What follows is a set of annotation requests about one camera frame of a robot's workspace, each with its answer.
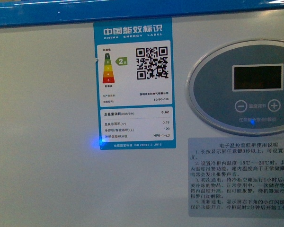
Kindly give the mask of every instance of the energy label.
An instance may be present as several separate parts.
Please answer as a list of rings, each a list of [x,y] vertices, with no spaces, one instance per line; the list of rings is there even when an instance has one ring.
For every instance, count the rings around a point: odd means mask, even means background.
[[[100,149],[175,148],[171,19],[94,30]]]

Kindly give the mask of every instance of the blue freezer lid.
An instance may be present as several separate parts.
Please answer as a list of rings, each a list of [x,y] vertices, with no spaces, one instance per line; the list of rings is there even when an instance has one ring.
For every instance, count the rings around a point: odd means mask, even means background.
[[[0,27],[284,9],[284,0],[25,0],[0,2]]]

